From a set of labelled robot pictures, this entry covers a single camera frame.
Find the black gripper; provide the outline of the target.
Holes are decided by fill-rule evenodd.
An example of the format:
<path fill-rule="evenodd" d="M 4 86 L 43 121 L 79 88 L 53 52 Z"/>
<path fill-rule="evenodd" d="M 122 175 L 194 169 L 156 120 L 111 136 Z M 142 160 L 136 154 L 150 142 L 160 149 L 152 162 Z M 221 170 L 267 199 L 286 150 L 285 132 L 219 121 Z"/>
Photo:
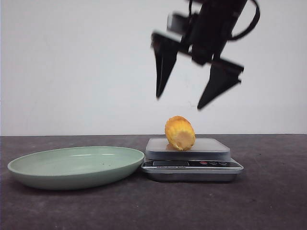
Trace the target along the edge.
<path fill-rule="evenodd" d="M 156 97 L 160 98 L 179 52 L 204 65 L 219 58 L 227 41 L 237 39 L 232 30 L 245 7 L 243 0 L 200 0 L 198 13 L 189 13 L 188 31 L 177 41 L 153 32 L 151 46 L 156 62 Z M 210 78 L 199 100 L 201 110 L 216 97 L 240 83 L 240 66 L 232 63 L 212 64 Z"/>

